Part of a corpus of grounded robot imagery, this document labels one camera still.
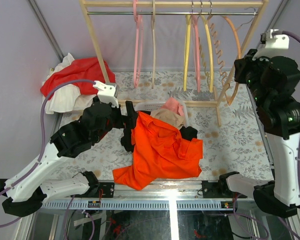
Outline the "orange t shirt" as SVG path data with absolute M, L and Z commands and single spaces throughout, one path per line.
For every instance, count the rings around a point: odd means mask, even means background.
M 112 171 L 116 184 L 142 190 L 156 179 L 194 178 L 202 172 L 203 140 L 185 139 L 166 122 L 139 112 L 131 138 L 132 165 Z

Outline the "orange wavy hanger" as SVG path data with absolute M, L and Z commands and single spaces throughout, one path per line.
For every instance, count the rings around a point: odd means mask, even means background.
M 228 75 L 225 71 L 223 71 L 223 68 L 225 66 L 225 62 L 222 60 L 223 50 L 220 47 L 220 40 L 218 38 L 218 32 L 215 30 L 215 24 L 213 22 L 211 22 L 211 18 L 212 18 L 211 16 L 209 16 L 207 18 L 207 24 L 208 24 L 210 36 L 212 37 L 212 43 L 213 43 L 214 50 L 215 50 L 215 56 L 216 56 L 216 61 L 217 61 L 217 65 L 218 65 L 218 72 L 221 77 L 222 88 L 224 89 L 224 93 L 221 93 L 220 95 L 222 97 L 225 97 L 227 104 L 230 106 L 233 103 L 233 101 L 238 93 L 239 84 L 238 83 L 235 84 L 232 95 L 228 96 L 227 90 L 230 88 L 230 82 L 231 82 L 232 77 L 230 75 Z M 235 46 L 237 49 L 237 59 L 240 59 L 242 57 L 242 49 L 241 49 L 241 42 L 240 42 L 239 35 L 238 35 L 238 30 L 240 29 L 241 26 L 235 27 L 235 25 L 233 24 L 231 19 L 227 16 L 222 16 L 222 18 L 228 23 L 229 27 L 231 28 L 231 31 L 232 31 L 233 37 L 234 37 L 234 41 L 235 41 Z

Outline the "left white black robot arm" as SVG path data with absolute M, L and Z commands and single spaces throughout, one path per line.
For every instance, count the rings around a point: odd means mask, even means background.
M 125 102 L 126 115 L 120 107 L 96 100 L 82 116 L 62 126 L 49 143 L 22 172 L 10 179 L 0 178 L 0 192 L 6 199 L 2 203 L 6 214 L 26 217 L 43 204 L 67 196 L 100 197 L 100 182 L 92 171 L 77 173 L 66 180 L 50 180 L 54 170 L 68 160 L 90 150 L 112 129 L 123 129 L 121 145 L 133 152 L 132 129 L 136 127 L 138 113 L 133 102 Z

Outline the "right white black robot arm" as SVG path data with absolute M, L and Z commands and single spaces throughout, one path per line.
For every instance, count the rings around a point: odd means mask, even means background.
M 271 148 L 274 180 L 257 180 L 232 171 L 220 175 L 217 182 L 203 181 L 203 197 L 242 194 L 252 198 L 264 213 L 281 218 L 294 216 L 300 209 L 300 102 L 293 98 L 300 81 L 298 64 L 289 57 L 266 56 L 250 49 L 234 62 L 234 67 L 235 82 L 247 86 L 256 104 Z

